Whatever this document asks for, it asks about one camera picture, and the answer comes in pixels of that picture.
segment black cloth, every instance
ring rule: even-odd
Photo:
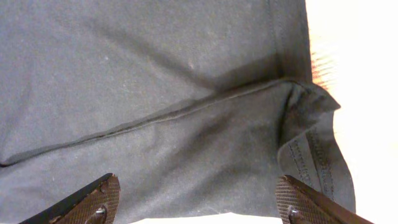
[[[310,83],[304,1],[9,1],[0,13],[0,222],[107,172],[122,188],[115,223],[278,217],[282,174],[354,210],[338,105]]]

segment garment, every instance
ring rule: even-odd
[[[310,83],[304,1],[0,10],[0,222],[107,172],[122,188],[115,223],[278,217],[282,174],[354,210],[331,125],[338,105]]]

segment fabric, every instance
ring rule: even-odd
[[[338,105],[310,83],[304,1],[0,10],[0,222],[107,172],[122,188],[115,223],[278,217],[282,174],[355,210],[333,137]]]

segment dark gray fabric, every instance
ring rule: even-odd
[[[0,170],[0,204],[7,205],[1,221],[28,218],[107,172],[118,174],[122,188],[115,223],[225,212],[278,217],[278,176],[306,181],[279,169],[278,148],[309,131],[330,129],[330,120],[321,118],[332,117],[337,107],[319,87],[271,82],[206,99],[122,134],[42,154]],[[328,126],[320,125],[325,121]],[[307,163],[315,167],[315,159]],[[337,202],[354,210],[348,168],[341,155],[334,160],[344,172],[330,169],[339,182],[329,187],[338,192]]]
[[[0,4],[2,165],[243,84],[311,80],[304,1]]]
[[[304,0],[2,1],[0,15],[0,222],[107,172],[115,223],[278,217],[282,174],[355,210]]]

